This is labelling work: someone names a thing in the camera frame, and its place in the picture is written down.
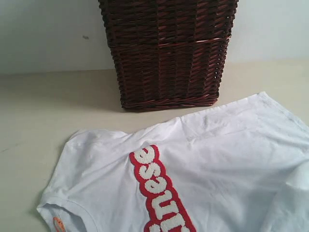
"t-shirt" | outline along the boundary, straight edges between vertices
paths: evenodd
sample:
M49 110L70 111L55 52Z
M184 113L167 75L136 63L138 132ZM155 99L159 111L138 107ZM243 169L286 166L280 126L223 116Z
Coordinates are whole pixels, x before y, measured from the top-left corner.
M57 232L304 232L308 161L309 128L263 92L136 133L77 132L38 211Z

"white t-shirt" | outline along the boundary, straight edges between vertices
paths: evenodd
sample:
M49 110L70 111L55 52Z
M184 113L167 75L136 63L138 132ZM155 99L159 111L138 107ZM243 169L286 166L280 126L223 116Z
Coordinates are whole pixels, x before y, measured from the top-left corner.
M304 232L308 160L309 128L260 93L132 134L74 134L38 211L59 232Z

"wicker basket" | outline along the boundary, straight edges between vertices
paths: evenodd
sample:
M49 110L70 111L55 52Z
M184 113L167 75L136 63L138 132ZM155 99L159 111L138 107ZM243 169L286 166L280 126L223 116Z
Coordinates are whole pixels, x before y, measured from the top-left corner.
M99 0L126 109L217 101L238 0Z

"white letter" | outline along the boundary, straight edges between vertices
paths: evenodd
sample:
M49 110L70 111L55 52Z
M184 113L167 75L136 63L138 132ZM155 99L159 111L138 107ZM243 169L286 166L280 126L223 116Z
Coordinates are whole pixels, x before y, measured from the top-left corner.
M141 166L139 173L140 173L140 176L144 180L148 180L153 175L154 176L160 176L161 169L160 169L160 166L157 163L151 163L151 164L149 164L148 168L146 168L146 166Z
M152 200L151 206L155 211L157 219L162 220L162 217L165 214L179 212L175 201L171 201L169 205L163 207L160 206L162 202L166 202L170 199L172 199L172 193L169 190L165 190L164 195L158 196L157 198Z
M134 157L139 163L142 164L151 163L155 158L155 151L151 146L148 146L144 149L146 149L147 152L141 149L139 151L134 152Z
M169 232L169 230L174 229L175 227L182 226L181 232L189 232L189 229L185 226L185 221L181 214L176 214L175 216L162 221L160 226L163 232Z
M160 227L157 224L152 225L151 227L149 227L149 231L150 232L160 232Z
M159 183L155 182L154 180L147 180L145 182L145 189L155 194L163 192L167 185L166 180L161 176L157 177L156 180Z

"red and white patch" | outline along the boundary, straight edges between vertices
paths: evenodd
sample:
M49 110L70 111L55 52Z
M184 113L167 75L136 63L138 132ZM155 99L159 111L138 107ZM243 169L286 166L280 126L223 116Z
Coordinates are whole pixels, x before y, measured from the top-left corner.
M147 198L150 221L144 232L196 232L159 155L155 145L129 155L140 192Z

